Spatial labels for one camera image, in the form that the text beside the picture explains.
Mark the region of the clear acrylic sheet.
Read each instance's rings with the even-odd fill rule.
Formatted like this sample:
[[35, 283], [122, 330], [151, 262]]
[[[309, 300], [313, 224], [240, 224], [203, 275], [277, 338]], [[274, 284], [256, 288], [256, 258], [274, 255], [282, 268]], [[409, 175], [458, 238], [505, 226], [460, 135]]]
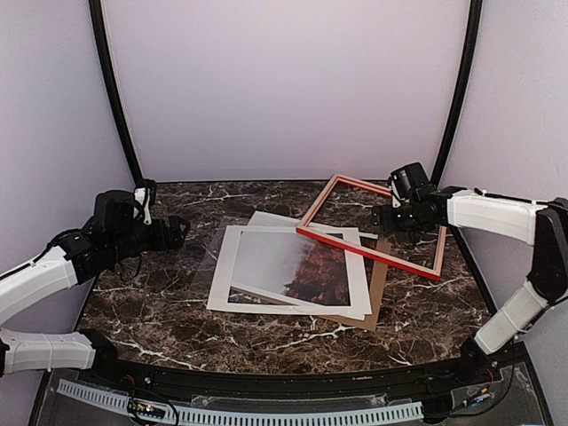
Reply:
[[248, 221], [248, 218], [242, 217], [222, 217], [219, 226], [215, 229], [204, 246], [204, 258], [196, 268], [193, 281], [189, 288], [195, 299], [207, 301], [209, 298], [209, 292], [217, 267], [217, 260], [225, 236], [226, 227], [228, 225], [246, 225]]

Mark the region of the brown cardboard backing board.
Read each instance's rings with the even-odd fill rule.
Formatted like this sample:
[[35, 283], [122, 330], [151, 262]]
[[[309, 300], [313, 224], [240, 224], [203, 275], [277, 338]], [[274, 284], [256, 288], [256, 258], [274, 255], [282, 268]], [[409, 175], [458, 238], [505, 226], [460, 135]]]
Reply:
[[[348, 296], [347, 264], [345, 252], [327, 244], [316, 242], [309, 251], [306, 262], [311, 268], [311, 280], [323, 279], [323, 286], [319, 286], [318, 293], [313, 294], [313, 302], [346, 302]], [[339, 315], [320, 315], [322, 319], [331, 320], [345, 326], [360, 328], [366, 331], [375, 331], [382, 306], [383, 292], [388, 266], [373, 262], [371, 275], [368, 278], [364, 273], [365, 289], [369, 295], [372, 312], [363, 319], [352, 319]]]

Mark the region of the white mat board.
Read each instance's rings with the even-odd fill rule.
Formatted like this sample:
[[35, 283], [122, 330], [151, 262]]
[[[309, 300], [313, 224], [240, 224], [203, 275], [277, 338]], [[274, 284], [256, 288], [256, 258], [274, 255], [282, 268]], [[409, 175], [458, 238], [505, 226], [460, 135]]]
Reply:
[[372, 312], [362, 256], [293, 227], [251, 225], [225, 228], [207, 308], [355, 319]]

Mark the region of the red wooden picture frame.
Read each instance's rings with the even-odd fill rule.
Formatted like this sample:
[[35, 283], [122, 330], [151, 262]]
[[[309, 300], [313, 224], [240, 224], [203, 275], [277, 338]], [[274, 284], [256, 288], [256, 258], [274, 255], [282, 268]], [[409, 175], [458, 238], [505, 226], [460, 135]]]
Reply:
[[340, 248], [349, 251], [353, 254], [369, 258], [373, 261], [386, 264], [391, 267], [398, 268], [403, 271], [407, 271], [418, 276], [427, 278], [429, 280], [439, 280], [442, 271], [442, 265], [445, 255], [446, 246], [446, 234], [447, 228], [440, 226], [438, 229], [438, 239], [437, 246], [433, 261], [433, 267], [428, 268], [418, 264], [413, 264], [406, 260], [384, 254], [383, 252], [376, 251], [367, 247], [363, 247], [360, 244], [351, 243], [347, 240], [342, 240], [336, 238], [335, 236], [318, 231], [314, 227], [310, 227], [310, 223], [323, 206], [324, 202], [328, 196], [333, 192], [337, 183], [344, 183], [348, 186], [353, 186], [358, 189], [368, 191], [383, 197], [391, 197], [391, 190], [387, 187], [369, 183], [354, 177], [347, 177], [345, 175], [334, 174], [327, 182], [324, 189], [321, 191], [315, 202], [307, 210], [303, 218], [300, 220], [296, 227], [296, 232], [305, 237], [314, 239], [316, 241], [329, 244], [333, 247]]

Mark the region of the autumn forest photo print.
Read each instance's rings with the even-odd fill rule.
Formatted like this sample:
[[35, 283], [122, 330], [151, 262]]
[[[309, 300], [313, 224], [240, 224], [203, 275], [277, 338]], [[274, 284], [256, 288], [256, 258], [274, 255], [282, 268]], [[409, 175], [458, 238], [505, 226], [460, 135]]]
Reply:
[[241, 231], [231, 284], [310, 312], [371, 312], [363, 258], [296, 231], [298, 221], [255, 212]]

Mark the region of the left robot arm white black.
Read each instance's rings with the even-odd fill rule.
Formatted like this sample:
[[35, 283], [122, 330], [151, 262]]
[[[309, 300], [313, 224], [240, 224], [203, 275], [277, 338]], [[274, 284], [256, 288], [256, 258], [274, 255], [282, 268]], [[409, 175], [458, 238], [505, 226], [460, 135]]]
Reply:
[[[1, 321], [6, 323], [48, 296], [112, 271], [144, 252], [180, 249], [190, 225], [183, 218], [154, 219], [154, 190], [110, 190], [97, 195], [81, 228], [57, 234], [45, 249], [1, 276]], [[116, 347], [96, 330], [67, 334], [1, 330], [1, 373], [74, 368], [89, 370], [106, 387], [125, 379]]]

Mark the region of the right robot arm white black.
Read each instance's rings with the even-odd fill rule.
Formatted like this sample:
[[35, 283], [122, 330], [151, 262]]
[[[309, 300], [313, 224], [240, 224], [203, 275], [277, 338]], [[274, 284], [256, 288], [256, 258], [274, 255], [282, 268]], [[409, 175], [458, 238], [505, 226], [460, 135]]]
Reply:
[[471, 385], [500, 350], [546, 310], [567, 298], [567, 200], [536, 201], [450, 185], [438, 188], [419, 162], [394, 170], [392, 200], [372, 210], [378, 233], [413, 233], [437, 226], [470, 228], [532, 247], [532, 265], [519, 290], [462, 346], [453, 377]]

